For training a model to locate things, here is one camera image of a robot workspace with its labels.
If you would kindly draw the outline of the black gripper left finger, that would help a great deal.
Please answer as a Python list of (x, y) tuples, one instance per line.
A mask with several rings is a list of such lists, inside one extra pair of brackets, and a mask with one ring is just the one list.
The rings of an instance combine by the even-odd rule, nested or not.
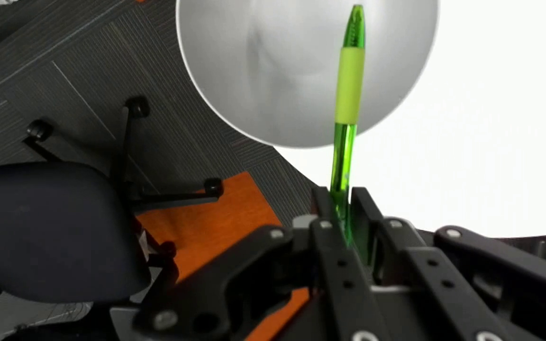
[(291, 341), (388, 341), (388, 328), (355, 252), (340, 229), (327, 188), (312, 192), (312, 216), (295, 228), (306, 307), (291, 322)]

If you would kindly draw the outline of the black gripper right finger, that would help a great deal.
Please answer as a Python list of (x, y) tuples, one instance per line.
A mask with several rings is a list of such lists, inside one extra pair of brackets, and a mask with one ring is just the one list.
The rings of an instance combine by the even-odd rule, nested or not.
[(499, 318), (452, 260), (406, 222), (386, 218), (367, 188), (351, 192), (353, 237), (378, 288), (405, 290), (410, 303), (393, 324), (433, 341), (509, 341)]

